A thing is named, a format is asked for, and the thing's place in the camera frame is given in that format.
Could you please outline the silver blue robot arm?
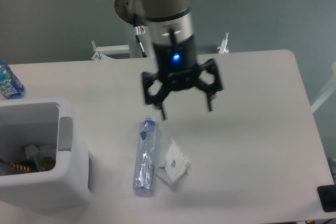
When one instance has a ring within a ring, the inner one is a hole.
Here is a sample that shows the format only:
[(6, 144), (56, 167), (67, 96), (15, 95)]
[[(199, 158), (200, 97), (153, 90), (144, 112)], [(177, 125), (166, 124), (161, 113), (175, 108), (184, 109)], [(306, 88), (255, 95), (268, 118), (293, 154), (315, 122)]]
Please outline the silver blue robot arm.
[(143, 72), (144, 102), (164, 111), (163, 102), (170, 92), (193, 87), (212, 100), (223, 90), (215, 59), (198, 63), (192, 15), (188, 0), (135, 0), (126, 7), (133, 26), (147, 26), (150, 32), (157, 72)]

